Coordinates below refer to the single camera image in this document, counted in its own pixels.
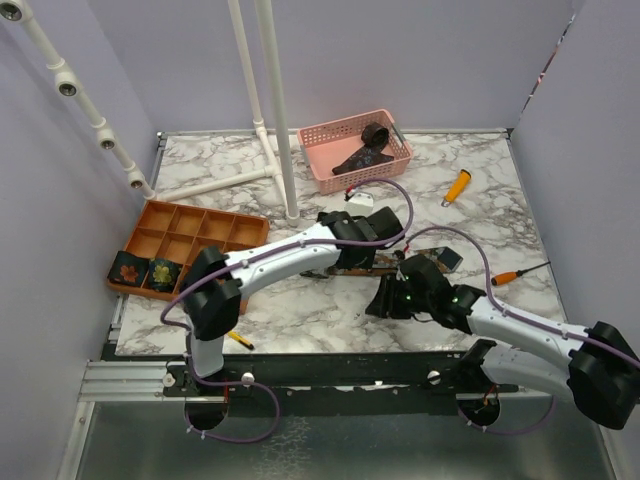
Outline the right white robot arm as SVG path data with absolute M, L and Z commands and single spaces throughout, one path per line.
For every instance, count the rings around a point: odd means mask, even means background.
M 452 284 L 422 254 L 381 277 L 366 308 L 377 318 L 426 313 L 440 326 L 478 336 L 461 383 L 481 391 L 511 384 L 572 401 L 595 423 L 622 429 L 639 401 L 639 358 L 620 331 L 555 322 L 497 301 L 486 290 Z

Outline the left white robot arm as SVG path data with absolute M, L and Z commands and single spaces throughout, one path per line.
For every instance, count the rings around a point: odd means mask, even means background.
M 345 211 L 334 211 L 321 214 L 308 229 L 272 244 L 225 254 L 216 247 L 201 251 L 180 290 L 186 291 L 218 270 L 222 274 L 181 295 L 191 328 L 186 382 L 202 395 L 218 388 L 224 336 L 234 330 L 241 303 L 252 294 L 309 270 L 368 267 L 376 251 L 394 243 L 402 231 L 389 207 L 357 219 Z

